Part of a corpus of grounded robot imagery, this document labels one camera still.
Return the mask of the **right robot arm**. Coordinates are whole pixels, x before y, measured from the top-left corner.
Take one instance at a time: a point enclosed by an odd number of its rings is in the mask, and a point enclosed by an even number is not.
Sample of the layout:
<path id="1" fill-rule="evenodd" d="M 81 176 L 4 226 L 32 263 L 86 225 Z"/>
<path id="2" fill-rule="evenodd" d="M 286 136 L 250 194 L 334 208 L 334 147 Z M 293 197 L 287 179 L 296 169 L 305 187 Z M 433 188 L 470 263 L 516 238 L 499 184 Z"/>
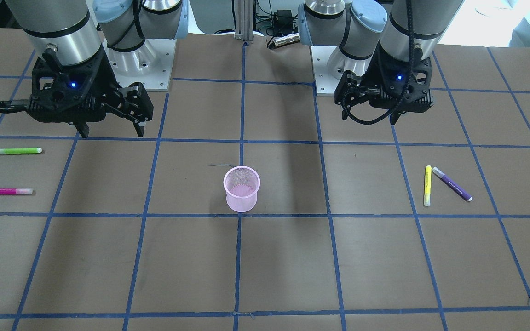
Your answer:
<path id="1" fill-rule="evenodd" d="M 189 32 L 187 0 L 8 0 L 36 52 L 27 100 L 0 101 L 0 113 L 25 112 L 38 122 L 65 122 L 82 138 L 107 114 L 144 135 L 154 107 L 143 78 L 159 73 L 150 40 Z"/>

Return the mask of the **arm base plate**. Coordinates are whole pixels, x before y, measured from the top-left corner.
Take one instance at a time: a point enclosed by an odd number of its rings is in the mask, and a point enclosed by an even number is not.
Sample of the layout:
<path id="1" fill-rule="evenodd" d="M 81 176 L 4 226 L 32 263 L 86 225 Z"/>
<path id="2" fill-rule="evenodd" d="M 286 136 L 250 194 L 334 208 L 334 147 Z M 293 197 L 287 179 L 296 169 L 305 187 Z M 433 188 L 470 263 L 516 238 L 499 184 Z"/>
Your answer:
<path id="1" fill-rule="evenodd" d="M 118 52 L 109 49 L 107 40 L 103 40 L 118 84 L 127 87 L 140 82 L 147 91 L 155 92 L 168 92 L 170 88 L 176 44 L 176 40 L 151 39 L 137 50 Z"/>
<path id="2" fill-rule="evenodd" d="M 368 70 L 373 54 L 374 51 L 364 59 L 354 59 L 347 56 L 338 46 L 311 46 L 316 94 L 333 97 L 343 73 L 351 71 L 361 77 Z"/>

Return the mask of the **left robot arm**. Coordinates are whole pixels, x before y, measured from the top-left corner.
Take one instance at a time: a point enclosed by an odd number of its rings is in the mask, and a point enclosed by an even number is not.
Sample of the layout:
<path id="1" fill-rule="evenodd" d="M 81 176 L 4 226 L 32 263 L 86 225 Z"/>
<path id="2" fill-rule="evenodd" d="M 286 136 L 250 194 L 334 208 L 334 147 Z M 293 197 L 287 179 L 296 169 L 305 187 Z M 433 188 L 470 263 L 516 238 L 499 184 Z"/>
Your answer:
<path id="1" fill-rule="evenodd" d="M 305 0 L 300 41 L 333 46 L 328 69 L 337 78 L 334 102 L 343 120 L 373 125 L 424 113 L 435 101 L 430 55 L 462 6 L 461 0 Z"/>

